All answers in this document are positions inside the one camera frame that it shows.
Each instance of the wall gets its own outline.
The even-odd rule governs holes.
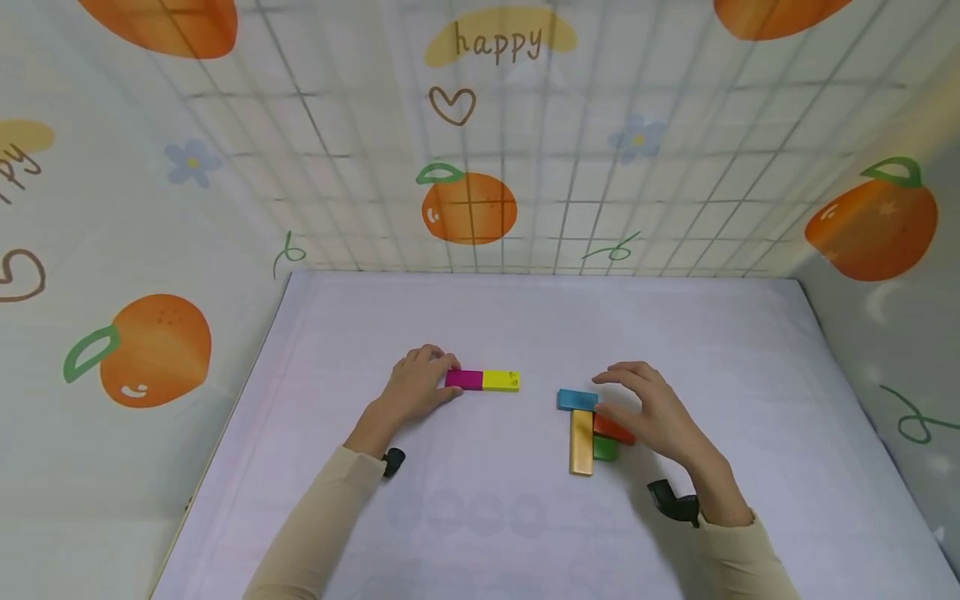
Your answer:
[[[960,323],[960,241],[951,234],[960,228],[958,64],[960,56],[954,55],[937,83],[856,161],[862,168],[888,156],[917,159],[924,186],[918,191],[935,199],[939,221],[923,259],[902,274],[862,281],[845,276],[809,246],[795,249],[793,256],[800,263],[796,276],[830,346],[954,570],[960,566],[955,500],[960,407],[954,371],[960,356],[955,325]],[[827,206],[840,204],[839,214],[854,198],[851,190],[868,189],[861,187],[867,181],[856,173],[841,178],[829,194],[838,200]],[[864,198],[869,210],[900,200],[923,201],[902,188],[874,188]],[[906,220],[902,224],[911,234],[916,228]],[[909,253],[910,242],[901,240],[894,248]]]
[[[0,0],[0,595],[145,592],[292,269],[792,273],[960,3],[743,6]]]
[[[83,57],[38,42],[46,25],[0,8],[0,597],[144,597],[282,282],[242,199],[167,179],[165,147],[196,135],[177,103],[154,127]],[[117,317],[120,347],[67,383],[69,350],[156,294],[151,316],[201,320],[170,340]],[[135,408],[151,400],[173,401]]]

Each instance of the orange fruit print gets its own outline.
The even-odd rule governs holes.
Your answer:
[[[851,0],[713,0],[734,37],[764,41],[792,36],[831,17]]]
[[[449,175],[434,177],[431,171]],[[480,246],[502,238],[516,223],[516,199],[501,180],[482,173],[464,173],[445,162],[423,167],[417,183],[433,183],[420,212],[435,237],[454,244]]]
[[[145,50],[185,59],[218,59],[233,50],[233,0],[80,0],[90,16]]]
[[[85,349],[105,338],[106,348],[77,364]],[[99,364],[104,391],[115,402],[152,408],[204,383],[210,350],[210,329],[200,309],[179,296],[154,294],[128,304],[111,325],[74,346],[63,378],[72,383]]]
[[[907,175],[880,171],[899,165]],[[937,229],[937,203],[906,156],[882,160],[862,183],[821,208],[804,237],[837,271],[857,281],[882,281],[909,271],[924,257]]]

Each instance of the heart outline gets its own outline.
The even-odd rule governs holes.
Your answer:
[[[29,250],[24,250],[22,248],[16,248],[4,254],[3,262],[0,264],[0,285],[7,285],[8,283],[13,282],[13,273],[10,269],[10,263],[13,260],[14,256],[26,256],[29,258],[34,265],[36,265],[36,271],[40,273],[40,283],[36,289],[29,293],[24,294],[23,296],[0,296],[0,302],[22,302],[24,300],[29,300],[34,296],[43,292],[47,287],[47,271],[43,268],[43,263],[40,262],[40,259],[36,257],[36,254],[30,252]]]
[[[470,108],[467,109],[467,114],[464,115],[464,118],[460,119],[459,121],[454,121],[450,117],[446,116],[446,114],[440,110],[440,107],[437,106],[437,99],[434,98],[434,94],[438,92],[444,97],[444,102],[446,102],[446,105],[451,108],[453,108],[453,105],[457,104],[457,100],[460,100],[461,96],[467,94],[467,96],[470,97]],[[442,87],[439,85],[434,85],[430,88],[430,91],[427,92],[427,98],[430,100],[430,106],[433,107],[433,111],[440,115],[440,118],[445,120],[447,123],[456,127],[463,127],[473,114],[473,110],[477,108],[477,95],[469,87],[462,87],[458,89],[457,93],[453,94],[453,98],[451,99],[446,95],[446,92]]]

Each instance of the gold block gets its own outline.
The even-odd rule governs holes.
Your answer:
[[[570,472],[593,474],[593,413],[570,411]]]

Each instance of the left hand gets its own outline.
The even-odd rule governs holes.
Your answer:
[[[464,392],[457,387],[437,389],[450,369],[460,369],[460,361],[452,353],[433,344],[414,348],[394,365],[387,387],[374,403],[401,424],[423,419]]]
[[[423,419],[464,392],[456,387],[437,389],[450,369],[460,369],[457,357],[433,344],[407,352],[394,365],[387,387],[364,411],[344,447],[379,460],[403,425]]]

